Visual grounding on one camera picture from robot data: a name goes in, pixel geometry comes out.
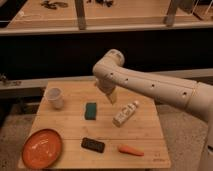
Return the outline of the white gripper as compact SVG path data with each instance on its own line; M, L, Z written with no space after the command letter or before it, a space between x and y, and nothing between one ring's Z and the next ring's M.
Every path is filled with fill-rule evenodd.
M111 104L116 103L117 101L117 93L115 92L116 86L113 83L107 80L97 78L95 85L99 88L101 92L103 92L107 96Z

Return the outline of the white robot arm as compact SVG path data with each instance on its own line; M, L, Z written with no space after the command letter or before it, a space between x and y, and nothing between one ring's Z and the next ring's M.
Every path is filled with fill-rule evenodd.
M97 87L114 104L116 86L183 110L208 124L198 171L213 171L213 85L125 69L125 58L109 50L94 66Z

